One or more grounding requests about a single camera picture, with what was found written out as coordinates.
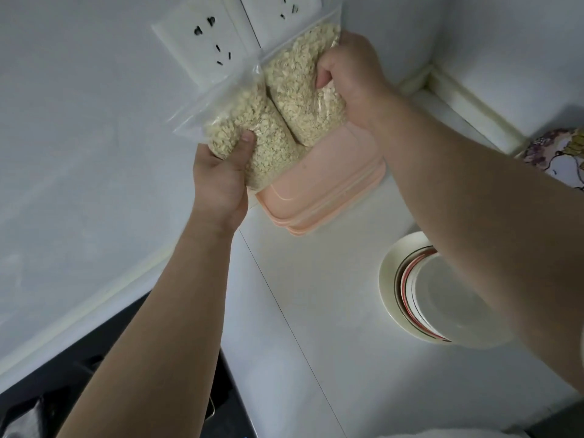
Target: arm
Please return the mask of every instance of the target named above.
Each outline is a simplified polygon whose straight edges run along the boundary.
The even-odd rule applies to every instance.
[[[226,161],[199,145],[193,212],[164,272],[58,438],[196,437],[219,353],[231,241],[248,210],[244,132]]]
[[[584,196],[449,129],[398,95],[375,52],[346,34],[319,61],[349,120],[369,129],[437,249],[516,334],[584,392]]]

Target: plastic bag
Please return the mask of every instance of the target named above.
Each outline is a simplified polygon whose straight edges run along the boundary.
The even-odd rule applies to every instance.
[[[221,159],[229,156],[242,131],[249,129],[256,134],[256,148],[245,169],[246,185],[254,191],[267,187],[307,153],[305,147],[296,144],[267,97],[259,65],[231,76],[210,91],[197,107],[183,114],[175,133],[193,138],[201,128],[209,148]]]
[[[318,59],[339,44],[340,14],[339,2],[263,59],[268,94],[296,141],[306,147],[346,121],[345,102],[333,82],[319,90],[315,87]]]

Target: translucent plastic lid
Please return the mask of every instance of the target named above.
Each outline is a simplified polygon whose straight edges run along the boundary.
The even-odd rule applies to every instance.
[[[302,161],[256,197],[276,225],[288,226],[337,198],[381,160],[373,136],[347,123],[321,139]]]

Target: person's left arm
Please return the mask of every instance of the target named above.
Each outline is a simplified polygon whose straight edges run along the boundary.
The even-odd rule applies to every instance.
[[[168,265],[58,438],[198,437],[219,354],[231,241],[248,199],[246,131],[230,157],[199,145],[195,201]]]

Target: white wall socket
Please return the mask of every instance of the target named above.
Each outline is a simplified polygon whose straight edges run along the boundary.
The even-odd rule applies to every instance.
[[[285,41],[322,9],[322,0],[241,0],[263,49]]]
[[[259,52],[240,0],[185,0],[152,29],[201,91]]]

